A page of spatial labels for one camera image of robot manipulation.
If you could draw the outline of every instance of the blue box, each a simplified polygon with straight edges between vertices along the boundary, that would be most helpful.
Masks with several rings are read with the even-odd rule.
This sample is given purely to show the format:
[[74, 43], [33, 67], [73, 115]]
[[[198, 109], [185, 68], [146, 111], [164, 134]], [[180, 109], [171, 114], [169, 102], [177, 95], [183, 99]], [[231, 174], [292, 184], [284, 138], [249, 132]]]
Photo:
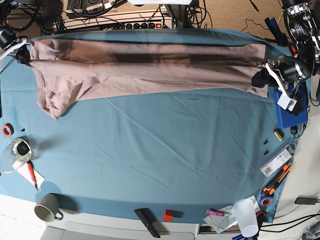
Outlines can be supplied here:
[[[293, 86], [289, 86], [288, 88], [288, 93], [290, 93], [293, 89]], [[298, 114], [298, 116], [295, 116], [293, 114], [290, 114], [286, 110], [284, 110], [282, 107], [280, 107], [277, 102], [281, 96], [281, 92], [278, 89], [274, 90], [274, 101], [275, 101], [275, 106], [276, 106], [276, 114], [278, 117], [278, 125], [282, 129], [287, 129], [292, 126], [296, 126], [299, 124], [303, 124], [308, 122], [308, 104], [307, 104], [307, 99], [308, 96], [306, 96], [306, 91], [305, 91], [305, 86], [304, 84], [301, 84], [296, 96], [298, 98], [303, 99], [303, 110]]]

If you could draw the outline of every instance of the blue tablecloth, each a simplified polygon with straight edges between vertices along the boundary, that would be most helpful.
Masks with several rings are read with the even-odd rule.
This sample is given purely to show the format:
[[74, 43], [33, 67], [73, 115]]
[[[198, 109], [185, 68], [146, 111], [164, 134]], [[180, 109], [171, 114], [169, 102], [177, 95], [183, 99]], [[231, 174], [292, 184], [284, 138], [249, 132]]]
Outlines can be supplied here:
[[[262, 43], [267, 44], [268, 58], [290, 54], [260, 38], [219, 29], [115, 30], [57, 37], [221, 46]], [[36, 192], [17, 172], [3, 174], [0, 194], [38, 201], [56, 193], [64, 209], [137, 219], [134, 209], [149, 208], [158, 221], [169, 209], [180, 213], [174, 222], [203, 223], [208, 208], [257, 196], [267, 180], [260, 167], [271, 156], [264, 152], [286, 144], [273, 134], [277, 114], [272, 89], [269, 98], [235, 89], [205, 89], [86, 100], [76, 102], [56, 121], [37, 105], [32, 69], [14, 62], [0, 81], [0, 123], [14, 127], [12, 137], [0, 137], [0, 151], [26, 135], [34, 167], [45, 177]], [[284, 133], [290, 141], [289, 130]], [[269, 209], [274, 211], [276, 205]]]

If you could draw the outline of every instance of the gray mug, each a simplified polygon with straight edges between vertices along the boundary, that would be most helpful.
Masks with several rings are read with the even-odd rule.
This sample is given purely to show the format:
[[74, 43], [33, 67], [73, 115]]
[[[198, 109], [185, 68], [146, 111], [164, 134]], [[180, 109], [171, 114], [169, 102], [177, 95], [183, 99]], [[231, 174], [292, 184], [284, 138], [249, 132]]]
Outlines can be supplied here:
[[64, 218], [63, 213], [59, 210], [58, 198], [49, 193], [45, 195], [41, 200], [34, 206], [34, 213], [45, 222], [53, 222]]

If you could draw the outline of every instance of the pink marker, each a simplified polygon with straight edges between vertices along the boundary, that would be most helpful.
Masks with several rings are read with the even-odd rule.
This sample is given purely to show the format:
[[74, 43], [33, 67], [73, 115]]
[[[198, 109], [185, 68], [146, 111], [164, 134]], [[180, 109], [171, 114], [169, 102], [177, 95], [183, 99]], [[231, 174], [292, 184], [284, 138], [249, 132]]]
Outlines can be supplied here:
[[224, 217], [225, 216], [225, 212], [224, 211], [211, 210], [211, 209], [208, 209], [205, 214], [215, 215], [215, 216], [220, 216], [220, 217]]

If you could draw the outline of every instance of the black remote control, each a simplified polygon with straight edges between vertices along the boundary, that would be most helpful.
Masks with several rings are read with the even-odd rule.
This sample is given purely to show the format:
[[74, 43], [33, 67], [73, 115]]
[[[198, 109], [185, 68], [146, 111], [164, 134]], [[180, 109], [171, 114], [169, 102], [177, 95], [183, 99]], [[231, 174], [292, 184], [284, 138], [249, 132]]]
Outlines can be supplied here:
[[134, 210], [135, 214], [139, 217], [139, 219], [141, 220], [141, 222], [145, 225], [146, 229], [148, 229], [148, 231], [151, 233], [151, 235], [154, 238], [159, 239], [160, 235], [157, 232], [157, 230], [155, 230], [154, 226], [152, 226], [152, 223], [146, 216], [146, 210], [148, 210], [148, 208], [140, 208], [140, 209], [136, 209]]

